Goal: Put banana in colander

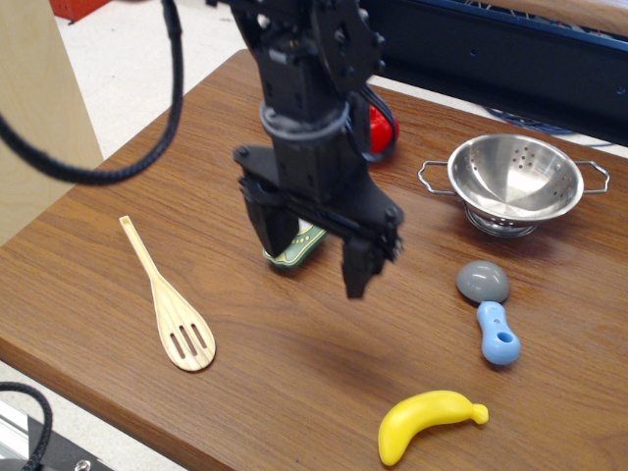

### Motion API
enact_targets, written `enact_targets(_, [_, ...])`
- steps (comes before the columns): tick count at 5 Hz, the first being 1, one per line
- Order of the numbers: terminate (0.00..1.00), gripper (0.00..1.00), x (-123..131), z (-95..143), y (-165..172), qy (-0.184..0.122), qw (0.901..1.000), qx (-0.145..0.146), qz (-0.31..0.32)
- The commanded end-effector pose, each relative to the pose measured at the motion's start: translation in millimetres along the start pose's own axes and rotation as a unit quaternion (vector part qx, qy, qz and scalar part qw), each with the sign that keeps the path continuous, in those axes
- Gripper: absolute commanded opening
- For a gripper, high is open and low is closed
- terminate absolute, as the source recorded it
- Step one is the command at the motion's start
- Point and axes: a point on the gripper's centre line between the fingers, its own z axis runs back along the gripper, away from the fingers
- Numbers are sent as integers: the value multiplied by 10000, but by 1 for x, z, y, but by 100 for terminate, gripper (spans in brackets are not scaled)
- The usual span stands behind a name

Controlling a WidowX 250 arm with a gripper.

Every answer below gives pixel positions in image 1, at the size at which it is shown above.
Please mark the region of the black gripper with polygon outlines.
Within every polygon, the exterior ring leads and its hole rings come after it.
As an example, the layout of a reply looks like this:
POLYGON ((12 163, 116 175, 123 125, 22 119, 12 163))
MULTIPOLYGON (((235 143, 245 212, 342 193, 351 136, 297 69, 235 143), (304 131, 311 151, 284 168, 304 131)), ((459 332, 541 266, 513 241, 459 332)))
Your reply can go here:
POLYGON ((402 210, 373 182, 370 106, 343 105, 301 121, 263 105, 269 147, 235 151, 249 220, 263 248, 278 256, 305 220, 344 240, 342 274, 349 299, 359 299, 386 260, 401 248, 402 210))

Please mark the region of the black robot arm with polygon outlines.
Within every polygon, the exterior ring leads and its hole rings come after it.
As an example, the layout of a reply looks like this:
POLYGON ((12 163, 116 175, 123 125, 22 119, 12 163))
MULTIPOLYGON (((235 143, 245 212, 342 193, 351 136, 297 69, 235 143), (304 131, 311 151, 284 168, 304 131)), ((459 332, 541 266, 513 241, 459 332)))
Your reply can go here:
POLYGON ((369 78, 384 39, 355 1, 234 1, 230 5, 263 91, 270 147, 235 154, 249 219, 277 256, 301 222, 342 238, 346 294, 359 298, 401 248, 402 210, 373 182, 369 78))

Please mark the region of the robot base with rail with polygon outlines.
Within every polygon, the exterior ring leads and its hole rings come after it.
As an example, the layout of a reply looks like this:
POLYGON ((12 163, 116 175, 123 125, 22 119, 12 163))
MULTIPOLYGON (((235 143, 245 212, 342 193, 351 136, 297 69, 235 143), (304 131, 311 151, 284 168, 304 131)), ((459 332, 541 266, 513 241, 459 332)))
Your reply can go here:
POLYGON ((40 391, 17 382, 2 382, 1 391, 29 396, 42 412, 36 419, 1 401, 2 470, 111 470, 101 458, 53 431, 52 408, 40 391))

